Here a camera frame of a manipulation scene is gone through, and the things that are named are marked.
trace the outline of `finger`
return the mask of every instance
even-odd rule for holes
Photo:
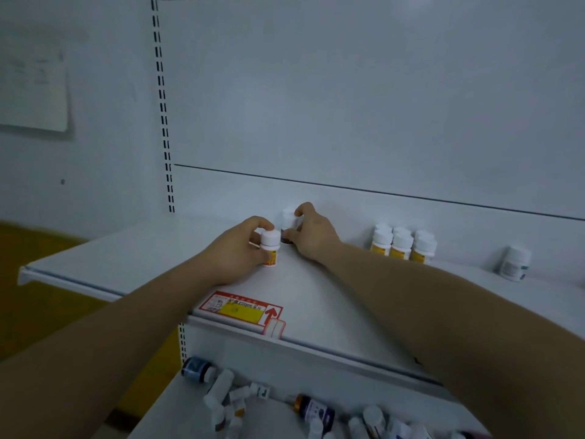
[[[317,214],[317,212],[315,211],[315,207],[311,202],[304,202],[302,205],[299,205],[294,214],[297,217],[300,217],[301,215],[311,217],[312,215]]]
[[[258,217],[257,215],[253,215],[252,217],[247,218],[245,221],[240,223],[240,226],[249,232],[252,232],[256,228],[264,228],[267,231],[274,229],[274,225],[268,219],[265,219],[264,217]]]
[[[296,241],[298,240],[298,236],[301,235],[301,233],[298,232],[298,230],[294,229],[294,228],[290,228],[290,229],[286,229],[282,235],[284,236],[285,239],[290,240],[292,243],[296,244]]]
[[[254,265],[267,263],[271,258],[271,254],[265,249],[256,248],[252,245],[250,245],[250,249],[252,250],[252,255],[250,257],[252,258]]]
[[[250,242],[254,244],[260,244],[260,234],[258,234],[256,231],[252,231],[252,234],[250,235]]]

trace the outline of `white shelf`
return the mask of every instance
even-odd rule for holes
[[[19,281],[38,280],[103,300],[116,300],[198,253],[233,224],[168,215],[32,262],[21,269]],[[262,336],[256,325],[198,309],[194,309],[187,323],[228,330],[362,371],[438,387],[433,377],[388,339],[322,267],[301,258],[292,246],[282,246],[279,255],[276,267],[260,267],[246,280],[217,289],[282,306],[280,318],[286,327],[281,340]],[[582,288],[530,278],[514,283],[478,268],[443,262],[436,266],[585,337]]]
[[[211,417],[203,404],[208,385],[195,384],[177,374],[128,439],[223,439],[211,430]],[[303,439],[306,427],[292,407],[272,399],[246,399],[241,439]]]

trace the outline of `red arrow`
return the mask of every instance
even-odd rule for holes
[[[266,311],[264,312],[264,314],[268,314],[268,315],[269,315],[269,316],[271,316],[271,317],[276,317],[276,316],[278,316],[278,313],[276,312],[276,310],[275,310],[274,308],[271,308],[270,310],[266,310]]]

